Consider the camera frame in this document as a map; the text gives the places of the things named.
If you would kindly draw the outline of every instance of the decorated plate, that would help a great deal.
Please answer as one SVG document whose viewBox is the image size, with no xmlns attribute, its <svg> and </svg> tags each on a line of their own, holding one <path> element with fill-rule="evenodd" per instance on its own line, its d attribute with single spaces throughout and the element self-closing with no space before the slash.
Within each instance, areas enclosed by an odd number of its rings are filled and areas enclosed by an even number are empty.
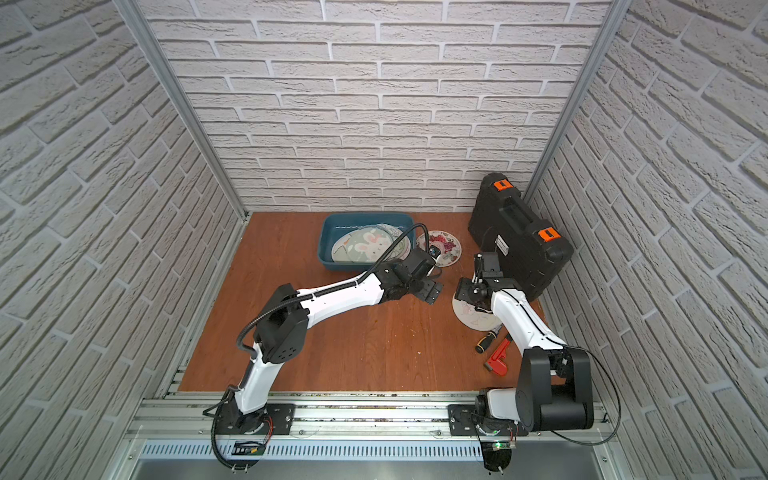
<svg viewBox="0 0 768 480">
<path fill-rule="evenodd" d="M 398 227 L 393 227 L 392 225 L 389 225 L 387 223 L 378 223 L 376 224 L 376 226 L 381 228 L 382 230 L 386 230 L 386 232 L 392 236 L 393 243 L 395 242 L 395 240 L 397 240 L 397 237 L 402 235 L 402 230 L 400 230 Z M 406 237 L 402 239 L 402 242 L 397 244 L 397 247 L 395 247 L 392 253 L 389 254 L 389 258 L 387 260 L 391 260 L 393 258 L 399 258 L 400 260 L 405 260 L 409 253 L 411 253 L 411 239 Z"/>
<path fill-rule="evenodd" d="M 437 257 L 437 266 L 451 266 L 458 262 L 459 257 L 462 255 L 462 245 L 456 237 L 448 232 L 442 230 L 430 230 L 429 244 L 438 247 L 438 250 L 440 250 L 440 257 Z M 416 245 L 424 250 L 423 233 L 416 239 Z"/>
<path fill-rule="evenodd" d="M 453 313 L 466 326 L 481 332 L 493 330 L 502 322 L 496 315 L 475 311 L 472 305 L 456 298 L 453 299 Z"/>
<path fill-rule="evenodd" d="M 390 245 L 392 245 L 392 235 L 389 231 L 380 225 L 369 225 L 339 238 L 331 248 L 331 258 L 334 262 L 373 263 Z"/>
</svg>

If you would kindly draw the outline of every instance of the black cable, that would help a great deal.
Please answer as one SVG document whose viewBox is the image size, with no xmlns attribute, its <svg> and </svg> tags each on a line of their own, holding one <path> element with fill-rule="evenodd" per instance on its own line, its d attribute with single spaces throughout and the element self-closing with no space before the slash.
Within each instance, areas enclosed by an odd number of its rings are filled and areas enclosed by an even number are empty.
<svg viewBox="0 0 768 480">
<path fill-rule="evenodd" d="M 547 340 L 549 340 L 550 342 L 553 342 L 553 343 L 557 343 L 558 345 L 562 345 L 564 347 L 567 347 L 569 349 L 581 350 L 582 352 L 588 353 L 594 359 L 594 361 L 598 363 L 598 365 L 600 366 L 600 369 L 603 371 L 605 376 L 608 378 L 608 382 L 611 383 L 611 388 L 614 390 L 614 393 L 616 394 L 616 405 L 617 405 L 617 410 L 618 410 L 617 418 L 616 418 L 616 425 L 614 426 L 614 431 L 611 432 L 611 434 L 607 438 L 602 439 L 599 442 L 580 442 L 578 440 L 570 439 L 570 438 L 568 438 L 565 435 L 561 435 L 561 434 L 555 432 L 554 430 L 550 430 L 550 432 L 554 433 L 555 435 L 557 435 L 561 439 L 568 440 L 569 442 L 573 442 L 573 443 L 576 443 L 578 445 L 584 445 L 584 446 L 587 446 L 587 447 L 596 447 L 598 445 L 603 445 L 604 443 L 607 443 L 609 440 L 611 440 L 613 437 L 616 436 L 616 433 L 619 431 L 619 425 L 621 424 L 621 397 L 619 396 L 619 389 L 616 388 L 616 384 L 614 383 L 613 378 L 611 378 L 611 374 L 608 373 L 608 370 L 605 368 L 605 366 L 603 366 L 603 363 L 600 361 L 600 359 L 594 353 L 590 352 L 588 349 L 581 348 L 580 346 L 572 346 L 572 345 L 566 345 L 565 343 L 555 342 L 551 338 L 547 338 Z"/>
<path fill-rule="evenodd" d="M 411 233 L 416 228 L 421 228 L 422 230 L 424 230 L 425 248 L 427 251 L 429 251 L 429 230 L 427 229 L 427 226 L 423 223 L 414 223 L 406 231 L 401 233 L 400 236 L 397 237 L 397 240 L 392 242 L 392 245 L 390 245 L 389 248 L 385 250 L 382 256 L 380 256 L 379 259 L 376 262 L 374 262 L 374 264 L 371 265 L 371 267 L 368 270 L 366 270 L 365 273 L 357 281 L 353 280 L 351 282 L 343 283 L 341 285 L 329 286 L 328 288 L 317 291 L 315 293 L 308 293 L 306 295 L 295 296 L 294 298 L 284 300 L 278 303 L 277 305 L 275 305 L 273 308 L 270 308 L 266 312 L 262 313 L 255 319 L 251 320 L 247 325 L 245 325 L 245 327 L 237 335 L 237 340 L 236 340 L 237 348 L 240 350 L 243 350 L 244 352 L 248 352 L 250 355 L 255 354 L 256 350 L 245 345 L 243 341 L 245 340 L 246 335 L 248 335 L 248 332 L 250 332 L 258 324 L 258 322 L 261 321 L 262 318 L 272 315 L 277 310 L 285 308 L 286 306 L 289 306 L 289 305 L 293 305 L 294 303 L 303 302 L 304 300 L 309 300 L 309 299 L 312 299 L 313 297 L 323 296 L 329 293 L 338 292 L 339 290 L 344 290 L 345 288 L 349 288 L 351 286 L 359 285 L 360 283 L 362 283 L 363 280 L 368 278 L 368 276 L 371 273 L 373 273 L 373 271 L 379 265 L 381 265 L 384 259 L 389 256 L 389 254 L 395 249 L 395 247 L 397 247 L 398 243 L 402 242 L 402 239 L 404 239 L 409 233 Z"/>
<path fill-rule="evenodd" d="M 203 414 L 205 416 L 213 416 L 214 418 L 214 420 L 210 424 L 210 449 L 214 452 L 214 456 L 216 457 L 216 460 L 218 460 L 221 465 L 224 465 L 225 467 L 233 471 L 247 470 L 259 462 L 258 460 L 246 460 L 243 463 L 230 462 L 229 460 L 224 458 L 224 455 L 221 455 L 221 451 L 219 450 L 219 445 L 216 443 L 216 424 L 219 422 L 219 418 L 221 417 L 221 408 L 224 407 L 224 405 L 233 398 L 235 393 L 235 388 L 236 387 L 232 385 L 228 386 L 227 390 L 224 392 L 224 395 L 221 397 L 221 400 L 216 405 L 203 411 Z M 207 413 L 214 408 L 216 409 L 215 415 L 210 415 Z"/>
<path fill-rule="evenodd" d="M 507 428 L 510 428 L 509 427 L 510 425 L 517 425 L 515 423 L 515 420 L 497 419 L 497 418 L 494 418 L 494 417 L 486 417 L 486 416 L 480 415 L 479 413 L 475 413 L 475 412 L 470 412 L 469 415 L 470 415 L 470 418 L 472 418 L 472 419 L 477 417 L 478 419 L 481 419 L 483 421 L 490 421 L 490 422 L 497 422 L 497 423 L 506 423 L 507 424 Z"/>
<path fill-rule="evenodd" d="M 558 342 L 556 340 L 553 340 L 553 339 L 549 338 L 546 333 L 542 332 L 541 329 L 538 328 L 538 325 L 536 325 L 536 322 L 533 321 L 533 319 L 531 318 L 531 315 L 528 313 L 528 311 L 525 309 L 525 307 L 520 303 L 520 300 L 516 299 L 515 296 L 513 296 L 511 293 L 509 293 L 506 290 L 501 290 L 501 291 L 506 293 L 507 295 L 509 295 L 513 300 L 517 301 L 517 303 L 520 306 L 520 308 L 522 308 L 523 312 L 525 312 L 525 315 L 528 316 L 528 319 L 531 320 L 531 323 L 533 323 L 533 326 L 536 327 L 536 330 L 538 330 L 538 332 L 544 338 L 546 338 L 547 340 L 549 340 L 552 343 L 557 343 L 559 346 L 564 346 L 564 347 L 569 348 L 569 349 L 581 350 L 582 352 L 586 352 L 588 355 L 590 355 L 594 359 L 594 361 L 598 363 L 598 366 L 600 366 L 600 369 L 603 371 L 605 376 L 608 378 L 608 382 L 611 383 L 611 387 L 613 388 L 614 393 L 616 394 L 616 405 L 617 405 L 617 410 L 618 410 L 617 419 L 616 419 L 616 425 L 614 427 L 614 431 L 611 432 L 611 434 L 607 438 L 602 439 L 599 442 L 580 442 L 578 440 L 573 440 L 573 439 L 570 439 L 570 438 L 568 438 L 568 437 L 566 437 L 564 435 L 561 435 L 561 434 L 555 432 L 554 430 L 550 430 L 550 432 L 554 433 L 555 435 L 557 435 L 561 439 L 565 439 L 565 440 L 568 440 L 569 442 L 573 442 L 573 443 L 576 443 L 576 444 L 579 444 L 579 445 L 584 445 L 584 446 L 587 446 L 587 447 L 596 447 L 598 445 L 603 445 L 604 443 L 608 442 L 613 437 L 615 437 L 616 433 L 619 430 L 619 425 L 621 424 L 621 397 L 619 396 L 619 390 L 618 390 L 618 388 L 616 388 L 616 384 L 614 383 L 614 380 L 611 378 L 611 375 L 608 373 L 608 370 L 603 366 L 603 363 L 600 361 L 600 359 L 594 353 L 592 353 L 588 349 L 585 349 L 585 348 L 580 347 L 580 346 L 572 346 L 572 345 L 568 345 L 566 343 L 560 343 L 560 342 Z"/>
<path fill-rule="evenodd" d="M 427 278 L 430 279 L 430 280 L 437 280 L 438 278 L 440 278 L 442 276 L 442 267 L 435 265 L 434 268 L 440 270 L 440 273 L 438 273 L 437 275 L 434 275 L 434 276 L 428 276 Z"/>
</svg>

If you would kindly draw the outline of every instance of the black tool case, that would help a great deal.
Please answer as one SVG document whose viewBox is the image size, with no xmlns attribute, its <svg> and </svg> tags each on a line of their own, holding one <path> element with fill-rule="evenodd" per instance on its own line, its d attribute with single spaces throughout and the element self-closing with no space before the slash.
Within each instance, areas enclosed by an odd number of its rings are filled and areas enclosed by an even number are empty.
<svg viewBox="0 0 768 480">
<path fill-rule="evenodd" d="M 469 233 L 483 252 L 499 253 L 504 275 L 533 301 L 571 259 L 574 249 L 549 220 L 536 216 L 500 173 L 485 175 Z"/>
</svg>

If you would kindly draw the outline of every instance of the blue plastic tub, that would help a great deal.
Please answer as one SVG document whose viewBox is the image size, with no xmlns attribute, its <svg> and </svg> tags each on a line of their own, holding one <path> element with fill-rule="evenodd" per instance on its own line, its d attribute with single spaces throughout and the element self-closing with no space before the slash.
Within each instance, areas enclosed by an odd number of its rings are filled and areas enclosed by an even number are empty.
<svg viewBox="0 0 768 480">
<path fill-rule="evenodd" d="M 320 242 L 317 246 L 317 258 L 328 270 L 336 272 L 363 272 L 372 263 L 334 262 L 331 258 L 331 248 L 336 241 L 349 232 L 376 223 L 387 223 L 400 230 L 413 225 L 410 215 L 387 212 L 350 212 L 348 214 L 332 214 L 323 222 L 320 232 Z M 416 245 L 415 231 L 408 234 L 412 248 Z"/>
</svg>

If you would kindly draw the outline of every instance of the black and yellow screwdriver handle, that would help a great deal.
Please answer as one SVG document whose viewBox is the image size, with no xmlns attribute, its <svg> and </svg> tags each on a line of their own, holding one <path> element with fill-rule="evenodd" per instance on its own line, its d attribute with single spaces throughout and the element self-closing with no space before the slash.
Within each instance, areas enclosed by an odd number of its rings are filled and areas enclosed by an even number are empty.
<svg viewBox="0 0 768 480">
<path fill-rule="evenodd" d="M 480 339 L 477 345 L 475 345 L 475 351 L 477 353 L 485 352 L 488 349 L 488 347 L 491 346 L 493 341 L 496 340 L 498 333 L 501 331 L 502 331 L 502 325 L 499 323 L 496 328 L 486 333 L 485 336 Z"/>
</svg>

